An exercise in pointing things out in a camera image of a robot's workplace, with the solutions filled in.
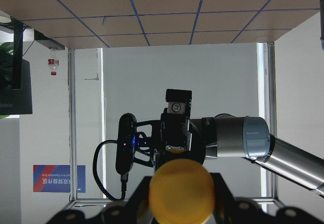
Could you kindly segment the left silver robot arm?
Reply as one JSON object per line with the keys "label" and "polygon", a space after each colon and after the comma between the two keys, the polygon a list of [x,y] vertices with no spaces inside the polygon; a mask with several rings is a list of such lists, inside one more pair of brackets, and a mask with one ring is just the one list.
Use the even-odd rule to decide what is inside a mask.
{"label": "left silver robot arm", "polygon": [[192,119],[191,100],[191,91],[166,91],[155,168],[177,158],[203,163],[205,158],[239,157],[323,196],[323,159],[276,138],[261,117]]}

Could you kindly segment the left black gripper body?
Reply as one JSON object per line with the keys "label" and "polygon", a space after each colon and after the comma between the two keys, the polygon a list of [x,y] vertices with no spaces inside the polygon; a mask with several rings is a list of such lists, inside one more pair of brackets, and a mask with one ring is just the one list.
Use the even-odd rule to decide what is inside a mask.
{"label": "left black gripper body", "polygon": [[160,121],[160,139],[155,144],[155,168],[182,158],[204,163],[205,143],[188,116],[164,112]]}

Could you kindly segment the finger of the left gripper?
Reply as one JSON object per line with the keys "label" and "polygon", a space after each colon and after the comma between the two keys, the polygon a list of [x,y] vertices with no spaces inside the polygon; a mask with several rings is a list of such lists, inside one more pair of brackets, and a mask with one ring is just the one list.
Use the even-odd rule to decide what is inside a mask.
{"label": "finger of the left gripper", "polygon": [[167,116],[178,123],[186,123],[190,119],[192,91],[167,89],[165,110]]}

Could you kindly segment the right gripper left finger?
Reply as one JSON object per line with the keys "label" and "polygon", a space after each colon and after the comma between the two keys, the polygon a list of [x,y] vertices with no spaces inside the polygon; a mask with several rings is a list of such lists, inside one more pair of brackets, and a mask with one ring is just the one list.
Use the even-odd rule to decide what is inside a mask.
{"label": "right gripper left finger", "polygon": [[101,211],[101,223],[151,223],[148,194],[151,176],[145,176],[128,201],[114,201]]}

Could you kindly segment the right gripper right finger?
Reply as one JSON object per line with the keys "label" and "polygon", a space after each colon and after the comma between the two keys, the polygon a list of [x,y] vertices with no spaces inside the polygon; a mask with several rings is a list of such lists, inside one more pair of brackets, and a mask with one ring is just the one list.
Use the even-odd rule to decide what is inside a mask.
{"label": "right gripper right finger", "polygon": [[256,220],[256,206],[249,200],[236,200],[219,173],[211,173],[214,181],[216,223],[248,223]]}

